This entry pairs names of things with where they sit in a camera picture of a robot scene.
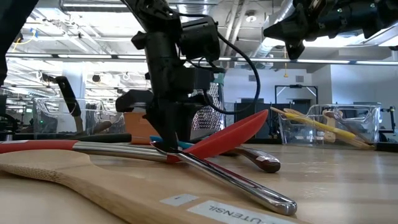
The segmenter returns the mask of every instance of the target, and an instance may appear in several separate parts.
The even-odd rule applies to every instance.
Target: workbench
[[[398,154],[309,147],[250,145],[280,159],[267,174],[245,157],[211,158],[298,204],[295,218],[310,223],[398,223]],[[91,156],[97,166],[228,201],[236,194],[187,164]],[[255,202],[239,198],[245,205]],[[0,223],[124,223],[74,191],[0,172]]]

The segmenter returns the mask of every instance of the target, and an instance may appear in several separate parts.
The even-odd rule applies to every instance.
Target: knife handle
[[[62,92],[63,99],[65,100],[69,113],[76,117],[81,115],[80,106],[76,100],[76,96],[73,92],[72,87],[68,81],[67,77],[59,76],[55,77],[55,81],[57,81],[58,86]]]
[[[73,150],[77,140],[29,140],[0,142],[0,153],[38,149]]]
[[[279,160],[266,152],[258,151],[255,149],[245,149],[242,147],[236,147],[230,152],[242,155],[250,159],[250,161],[255,163],[255,165],[257,165],[260,169],[268,173],[275,173],[280,169]]]

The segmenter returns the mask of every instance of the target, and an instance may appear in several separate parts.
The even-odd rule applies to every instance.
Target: black cable
[[[217,66],[213,62],[208,62],[212,68],[217,68]]]
[[[185,16],[185,17],[207,17],[209,15],[204,15],[204,14],[185,14],[185,13],[180,13],[178,12],[178,14],[180,16]],[[205,101],[206,103],[213,108],[215,111],[223,113],[223,114],[229,114],[229,115],[234,115],[234,114],[238,114],[238,113],[242,113],[243,111],[246,111],[247,109],[249,109],[251,106],[254,106],[257,103],[257,100],[259,99],[259,95],[260,95],[260,90],[261,90],[261,83],[260,83],[260,76],[259,73],[256,69],[256,66],[253,64],[253,62],[250,60],[250,58],[243,52],[241,51],[239,48],[237,48],[237,46],[233,45],[231,42],[229,42],[227,39],[225,39],[223,37],[223,35],[220,34],[220,32],[217,32],[217,36],[218,38],[220,38],[224,43],[226,43],[226,45],[228,45],[229,47],[231,47],[233,50],[235,50],[238,54],[240,54],[246,61],[247,63],[250,65],[250,67],[253,69],[254,72],[254,76],[256,78],[256,94],[254,95],[254,99],[253,101],[250,103],[250,105],[248,105],[247,107],[238,110],[238,111],[225,111],[222,109],[219,109],[216,105],[214,105],[213,101],[210,100],[210,97],[207,93],[206,90],[203,90],[203,96],[205,97]]]
[[[193,63],[191,60],[187,60],[187,62],[190,63],[191,65],[193,65],[195,68],[201,68],[201,69],[209,70],[209,71],[212,71],[212,72],[214,71],[214,69],[210,68],[210,67],[202,67],[202,66],[199,66],[199,65],[195,65],[195,63]]]
[[[201,58],[199,59],[199,61],[198,61],[198,66],[199,66],[199,67],[201,67],[201,66],[200,66],[200,62],[201,62],[203,59],[204,59],[204,57],[201,57]]]

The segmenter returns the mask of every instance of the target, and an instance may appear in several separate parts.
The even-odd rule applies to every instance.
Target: orange object
[[[149,136],[158,136],[157,131],[143,118],[145,113],[124,113],[126,131],[131,134],[131,144],[149,144]]]

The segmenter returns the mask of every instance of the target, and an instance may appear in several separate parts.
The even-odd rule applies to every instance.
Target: brown knife handle
[[[255,165],[257,165],[260,169],[268,173],[275,173],[280,169],[280,162],[274,156],[271,156],[266,152],[255,149],[245,149],[242,147],[237,147],[231,152],[250,159],[250,161],[255,163]]]
[[[96,126],[93,128],[93,134],[100,133],[104,131],[105,129],[108,129],[112,126],[112,122],[110,121],[103,121],[98,123]]]

